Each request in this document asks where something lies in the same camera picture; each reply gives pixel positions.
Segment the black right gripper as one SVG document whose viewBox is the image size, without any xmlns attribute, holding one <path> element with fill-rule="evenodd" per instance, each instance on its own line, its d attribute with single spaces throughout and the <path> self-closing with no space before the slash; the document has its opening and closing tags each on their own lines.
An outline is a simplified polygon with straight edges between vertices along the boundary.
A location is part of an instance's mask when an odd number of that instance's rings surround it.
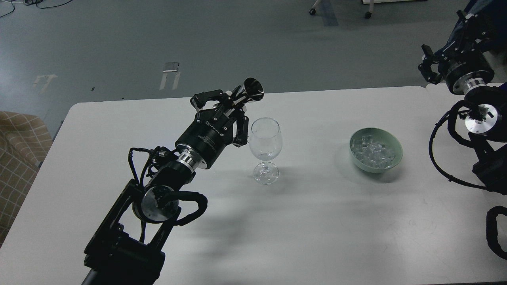
<svg viewBox="0 0 507 285">
<path fill-rule="evenodd" d="M 486 15 L 462 10 L 456 14 L 458 22 L 448 47 L 434 53 L 428 45 L 421 45 L 423 56 L 418 70 L 428 83 L 444 82 L 452 94 L 466 95 L 494 78 L 495 72 L 482 51 L 496 39 L 496 28 Z M 440 72 L 433 71 L 434 64 L 440 64 Z"/>
</svg>

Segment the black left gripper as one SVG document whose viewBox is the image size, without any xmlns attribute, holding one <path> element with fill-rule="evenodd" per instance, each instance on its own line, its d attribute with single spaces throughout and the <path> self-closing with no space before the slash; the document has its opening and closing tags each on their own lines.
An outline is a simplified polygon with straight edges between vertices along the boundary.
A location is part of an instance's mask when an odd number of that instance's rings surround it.
<svg viewBox="0 0 507 285">
<path fill-rule="evenodd" d="M 212 108 L 216 111 L 205 111 L 206 103 L 217 101 Z M 201 92 L 191 97 L 190 103 L 196 115 L 190 126 L 176 140 L 175 147 L 182 151 L 190 148 L 201 157 L 199 167 L 210 169 L 226 146 L 236 147 L 248 143 L 249 118 L 246 107 L 232 112 L 232 92 L 221 89 Z M 233 124 L 236 124 L 236 135 L 233 137 Z"/>
</svg>

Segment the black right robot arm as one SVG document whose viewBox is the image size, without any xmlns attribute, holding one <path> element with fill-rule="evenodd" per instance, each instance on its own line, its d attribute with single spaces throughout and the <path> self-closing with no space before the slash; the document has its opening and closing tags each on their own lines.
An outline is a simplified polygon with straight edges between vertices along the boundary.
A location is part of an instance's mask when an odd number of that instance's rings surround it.
<svg viewBox="0 0 507 285">
<path fill-rule="evenodd" d="M 418 70 L 431 84 L 444 81 L 449 92 L 462 96 L 436 123 L 429 139 L 429 157 L 438 172 L 450 182 L 470 188 L 506 194 L 506 90 L 488 84 L 494 71 L 480 50 L 496 38 L 492 21 L 480 13 L 457 12 L 461 29 L 441 51 L 422 45 Z M 482 185 L 460 180 L 438 166 L 433 141 L 447 124 L 449 135 L 474 150 L 478 161 L 472 172 Z"/>
</svg>

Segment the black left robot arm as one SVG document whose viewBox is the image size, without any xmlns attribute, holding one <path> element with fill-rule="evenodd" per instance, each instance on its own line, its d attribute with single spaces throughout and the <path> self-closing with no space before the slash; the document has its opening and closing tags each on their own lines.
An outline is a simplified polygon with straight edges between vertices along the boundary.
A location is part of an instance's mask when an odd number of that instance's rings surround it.
<svg viewBox="0 0 507 285">
<path fill-rule="evenodd" d="M 247 143 L 244 106 L 264 97 L 261 87 L 238 86 L 194 95 L 196 115 L 175 149 L 131 148 L 133 178 L 85 247 L 90 268 L 84 285 L 152 285 L 165 261 L 163 246 L 174 226 L 199 218 L 208 207 L 201 193 L 183 191 L 197 168 L 209 169 L 226 146 Z"/>
</svg>

